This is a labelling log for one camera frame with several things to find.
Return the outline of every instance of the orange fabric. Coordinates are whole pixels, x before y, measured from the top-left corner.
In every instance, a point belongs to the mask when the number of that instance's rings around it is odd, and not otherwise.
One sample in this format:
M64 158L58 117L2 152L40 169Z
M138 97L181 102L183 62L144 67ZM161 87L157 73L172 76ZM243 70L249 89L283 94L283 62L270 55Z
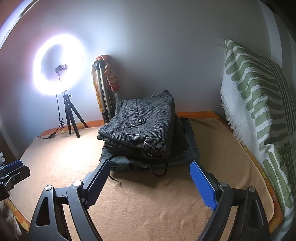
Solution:
M107 81L110 85L110 88L113 92L119 91L119 82L118 79L115 76L114 70L112 69L111 64L108 63L107 59L109 58L108 55L99 55L96 60L104 60L105 61L105 77L107 78Z
M232 132L232 130L230 129L230 127L217 115L215 114L213 111L202 111L202 112L180 112L177 113L177 115L179 117L184 117L184 118L195 118L195 119L205 119L205 118L216 118L218 119L230 132ZM95 120L95 121L89 121L86 123L89 127L99 127L102 126L103 120ZM78 129L83 129L85 128L85 126L82 123L78 123L77 124L77 128ZM50 129L47 131L44 131L40 136L46 136L46 135L50 135L51 133L53 133L55 129ZM61 131L58 131L57 133L60 132L65 132L68 131L67 127L62 129ZM254 164L256 165L256 167L258 168L258 170L260 171L262 177L265 180L266 186L268 188L268 191L272 197L273 203L274 203L274 215L272 217L272 219L270 220L270 222L268 223L269 225L269 231L270 233L272 233L278 226L279 224L283 221L283 214L281 212L280 206L279 206L279 202L277 200L277 197L272 189L272 186L268 180L268 178L266 177L264 171L262 170L261 166L259 165L259 163L257 162L257 160L255 159L255 157L252 155L252 153L248 150L247 147L244 146L245 151L247 152L247 154L250 156L251 160L254 162ZM16 219L19 221L19 223L24 223L25 227L29 227L30 223L20 214L20 212L14 207L14 205L12 204L12 202L10 201L10 205L12 207L12 210L14 211L15 215L16 215Z
M24 216L17 210L17 208L13 205L9 198L5 199L5 202L9 206L9 208L13 211L13 215L18 223L24 228L24 230L29 231L30 222L24 218Z

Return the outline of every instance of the ring light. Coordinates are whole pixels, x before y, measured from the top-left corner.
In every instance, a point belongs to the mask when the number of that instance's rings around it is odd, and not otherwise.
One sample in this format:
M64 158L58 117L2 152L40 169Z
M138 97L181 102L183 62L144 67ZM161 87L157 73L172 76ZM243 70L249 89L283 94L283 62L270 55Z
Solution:
M60 82L46 79L41 72L41 64L45 53L54 45L61 45L63 53L60 64L67 64L68 69ZM80 42L68 34L58 35L47 40L38 50L34 65L33 78L36 88L45 94L61 93L75 84L82 72L83 47Z

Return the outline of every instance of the mini tripod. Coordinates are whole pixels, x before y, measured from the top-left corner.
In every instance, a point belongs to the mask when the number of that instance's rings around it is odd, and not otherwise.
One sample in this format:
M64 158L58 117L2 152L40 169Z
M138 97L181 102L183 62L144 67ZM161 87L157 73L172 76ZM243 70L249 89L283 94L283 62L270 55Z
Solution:
M60 71L63 71L67 69L67 65L59 65L56 68L56 73L59 75L59 80L61 81L61 77L60 77ZM77 129L77 125L75 123L74 117L73 117L73 113L72 110L74 111L74 113L77 115L77 117L79 118L79 120L83 123L83 125L88 128L87 124L85 123L85 121L82 119L81 115L78 113L78 111L76 110L75 106L71 103L70 101L70 97L71 95L66 94L67 90L65 90L64 92L62 92L63 98L64 98L64 104L65 104L65 113L66 113L66 119L67 119L67 125L68 125L68 130L69 130L69 134L71 135L72 130L71 130L71 123L73 126L73 129L75 131L75 134L77 136L77 138L80 137L79 131Z

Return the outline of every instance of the beige blanket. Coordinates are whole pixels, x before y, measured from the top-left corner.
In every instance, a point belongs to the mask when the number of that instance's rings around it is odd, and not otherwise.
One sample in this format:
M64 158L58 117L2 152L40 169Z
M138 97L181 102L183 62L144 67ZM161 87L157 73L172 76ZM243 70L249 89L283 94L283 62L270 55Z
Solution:
M216 119L191 122L204 168L234 188L256 187L269 221L274 213L272 199L260 172L239 142ZM11 192L11 200L28 220L32 219L45 185L68 186L96 168L103 147L103 142L96 139L97 129L79 130L79 139L68 133L50 140L34 139L21 158L31 175ZM97 203L89 209L106 241L194 241L212 213L191 180L188 164L169 167L164 177L138 170L112 176L122 185L108 179ZM64 207L72 238L79 240L69 208ZM221 240L227 240L234 217L233 208Z

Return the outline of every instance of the green striped pillow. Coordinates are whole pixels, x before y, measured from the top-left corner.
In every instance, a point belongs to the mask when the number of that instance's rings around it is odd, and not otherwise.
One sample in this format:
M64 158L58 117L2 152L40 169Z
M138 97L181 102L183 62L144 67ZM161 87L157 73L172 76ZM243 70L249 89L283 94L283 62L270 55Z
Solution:
M284 223L294 217L296 113L289 87L275 62L226 39L222 105L234 135L257 158L278 197Z

